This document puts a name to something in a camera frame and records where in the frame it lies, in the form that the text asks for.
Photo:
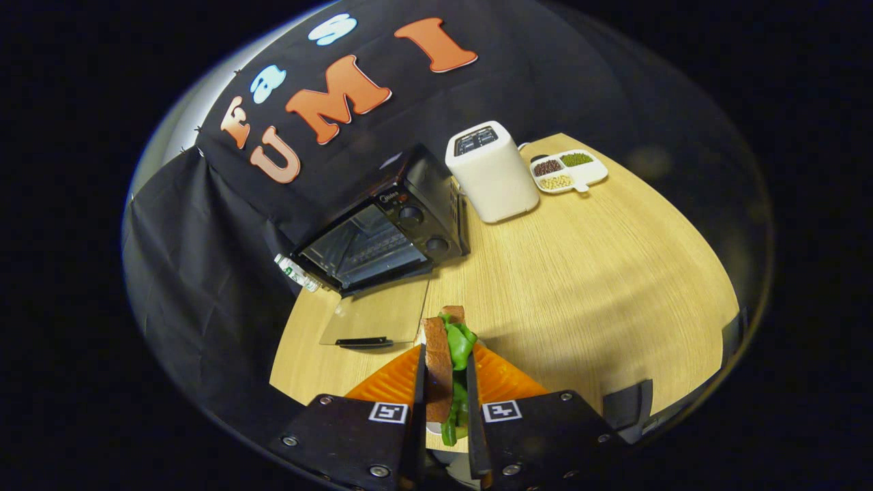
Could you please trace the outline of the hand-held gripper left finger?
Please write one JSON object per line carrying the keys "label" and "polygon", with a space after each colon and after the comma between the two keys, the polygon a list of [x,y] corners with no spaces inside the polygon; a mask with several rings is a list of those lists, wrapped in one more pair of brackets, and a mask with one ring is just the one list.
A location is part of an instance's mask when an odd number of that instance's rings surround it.
{"label": "hand-held gripper left finger", "polygon": [[418,490],[426,456],[425,347],[411,403],[319,394],[274,432],[268,450],[334,490]]}

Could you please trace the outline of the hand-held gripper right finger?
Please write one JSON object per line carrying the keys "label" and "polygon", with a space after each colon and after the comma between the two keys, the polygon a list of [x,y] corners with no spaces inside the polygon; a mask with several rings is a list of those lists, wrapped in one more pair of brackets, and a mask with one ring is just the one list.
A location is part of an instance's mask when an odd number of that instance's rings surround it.
{"label": "hand-held gripper right finger", "polygon": [[468,453],[484,490],[558,490],[623,456],[631,391],[593,409],[573,389],[547,392],[490,349],[468,361]]}

